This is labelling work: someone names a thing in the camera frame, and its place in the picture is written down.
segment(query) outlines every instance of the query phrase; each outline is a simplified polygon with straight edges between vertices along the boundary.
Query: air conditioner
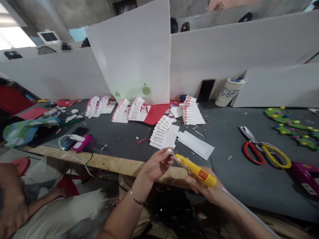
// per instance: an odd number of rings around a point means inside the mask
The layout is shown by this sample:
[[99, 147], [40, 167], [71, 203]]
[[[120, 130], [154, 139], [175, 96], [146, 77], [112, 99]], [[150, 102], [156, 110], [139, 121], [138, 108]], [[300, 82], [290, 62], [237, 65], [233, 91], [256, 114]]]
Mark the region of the air conditioner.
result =
[[38, 36], [46, 45], [60, 43], [60, 39], [54, 31], [38, 32]]

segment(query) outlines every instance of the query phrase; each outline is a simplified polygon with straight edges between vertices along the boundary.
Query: yellow scissors handle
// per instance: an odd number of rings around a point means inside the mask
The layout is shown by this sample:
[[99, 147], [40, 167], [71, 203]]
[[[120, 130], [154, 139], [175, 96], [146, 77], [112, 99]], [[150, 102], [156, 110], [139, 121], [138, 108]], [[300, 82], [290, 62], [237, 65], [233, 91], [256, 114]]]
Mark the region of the yellow scissors handle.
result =
[[[268, 151], [267, 148], [269, 148], [269, 149], [275, 151], [276, 153], [278, 153], [279, 155], [281, 155], [281, 156], [285, 159], [286, 165], [281, 165], [280, 163], [278, 163], [277, 160], [275, 160], [275, 159], [273, 158], [273, 156], [269, 153], [269, 151]], [[277, 165], [278, 167], [284, 168], [284, 169], [291, 168], [291, 161], [290, 161], [289, 158], [288, 158], [283, 152], [281, 152], [279, 149], [276, 149], [276, 148], [274, 148], [274, 147], [272, 147], [272, 146], [270, 146], [270, 145], [267, 145], [267, 144], [263, 144], [263, 145], [262, 145], [262, 149], [263, 149], [263, 151], [266, 153], [266, 155], [268, 156], [268, 158], [269, 158], [275, 165]]]

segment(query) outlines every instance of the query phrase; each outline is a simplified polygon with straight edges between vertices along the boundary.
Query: white cup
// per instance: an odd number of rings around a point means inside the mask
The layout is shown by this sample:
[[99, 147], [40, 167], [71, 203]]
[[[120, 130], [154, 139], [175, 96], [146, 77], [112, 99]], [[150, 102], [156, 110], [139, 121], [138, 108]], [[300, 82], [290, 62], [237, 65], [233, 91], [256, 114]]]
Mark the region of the white cup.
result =
[[226, 84], [215, 100], [215, 105], [225, 107], [238, 94], [239, 90], [244, 87], [245, 80], [243, 78], [229, 78]]

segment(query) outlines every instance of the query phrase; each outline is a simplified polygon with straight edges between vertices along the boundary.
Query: yellow glue gun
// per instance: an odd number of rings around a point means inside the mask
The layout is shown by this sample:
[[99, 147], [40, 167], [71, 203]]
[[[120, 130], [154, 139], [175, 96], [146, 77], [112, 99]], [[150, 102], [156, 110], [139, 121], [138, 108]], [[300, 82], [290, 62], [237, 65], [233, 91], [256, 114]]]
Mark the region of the yellow glue gun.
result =
[[195, 179], [197, 179], [198, 181], [207, 185], [210, 188], [216, 186], [216, 183], [217, 183], [216, 178], [213, 177], [211, 174], [202, 170], [201, 167], [197, 166], [192, 161], [183, 157], [182, 155], [175, 154], [174, 158], [179, 163], [179, 165], [185, 168], [190, 174], [192, 174], [192, 176]]

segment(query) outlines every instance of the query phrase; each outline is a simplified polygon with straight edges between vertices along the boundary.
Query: black smartphone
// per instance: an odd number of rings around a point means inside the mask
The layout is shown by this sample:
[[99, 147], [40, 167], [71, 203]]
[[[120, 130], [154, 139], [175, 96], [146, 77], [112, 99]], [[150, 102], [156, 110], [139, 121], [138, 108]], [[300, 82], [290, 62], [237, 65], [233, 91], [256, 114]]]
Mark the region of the black smartphone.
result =
[[[79, 127], [72, 134], [76, 134], [76, 135], [82, 136], [82, 135], [85, 134], [86, 131], [87, 131], [87, 128]], [[69, 150], [75, 142], [76, 142], [76, 140], [67, 138], [61, 144], [61, 147], [62, 147], [63, 150]]]
[[197, 102], [207, 102], [212, 92], [215, 80], [207, 79], [202, 81], [202, 86], [200, 87]]

